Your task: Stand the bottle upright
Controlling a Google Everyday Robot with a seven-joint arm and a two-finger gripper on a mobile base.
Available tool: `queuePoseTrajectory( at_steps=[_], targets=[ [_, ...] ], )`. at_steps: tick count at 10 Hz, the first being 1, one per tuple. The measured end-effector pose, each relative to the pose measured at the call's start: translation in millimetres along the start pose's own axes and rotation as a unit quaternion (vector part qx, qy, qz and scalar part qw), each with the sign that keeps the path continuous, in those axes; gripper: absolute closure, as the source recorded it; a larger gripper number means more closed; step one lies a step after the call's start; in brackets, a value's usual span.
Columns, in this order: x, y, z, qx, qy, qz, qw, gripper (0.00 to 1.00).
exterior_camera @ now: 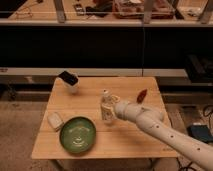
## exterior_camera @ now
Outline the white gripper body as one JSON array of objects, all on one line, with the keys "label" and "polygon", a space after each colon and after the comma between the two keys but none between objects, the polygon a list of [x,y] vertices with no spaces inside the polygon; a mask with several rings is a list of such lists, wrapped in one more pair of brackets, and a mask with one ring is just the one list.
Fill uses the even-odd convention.
[{"label": "white gripper body", "polygon": [[135,121],[140,114],[140,106],[126,100],[121,100],[114,106],[114,113],[121,120]]}]

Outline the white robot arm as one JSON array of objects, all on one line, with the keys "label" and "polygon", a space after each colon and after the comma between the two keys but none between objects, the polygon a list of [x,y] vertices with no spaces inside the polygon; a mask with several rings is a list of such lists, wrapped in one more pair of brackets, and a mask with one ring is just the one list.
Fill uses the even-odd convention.
[{"label": "white robot arm", "polygon": [[148,107],[118,96],[102,97],[100,106],[111,115],[134,123],[141,131],[167,144],[206,171],[213,171],[213,147],[180,133],[163,123],[164,115]]}]

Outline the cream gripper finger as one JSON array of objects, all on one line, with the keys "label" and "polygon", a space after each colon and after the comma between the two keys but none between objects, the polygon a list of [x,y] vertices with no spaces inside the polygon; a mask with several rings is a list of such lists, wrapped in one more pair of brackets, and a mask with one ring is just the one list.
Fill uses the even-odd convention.
[{"label": "cream gripper finger", "polygon": [[111,95],[111,102],[118,103],[120,101],[120,97],[116,95]]},{"label": "cream gripper finger", "polygon": [[103,106],[102,116],[104,120],[112,120],[114,118],[114,110],[112,107]]}]

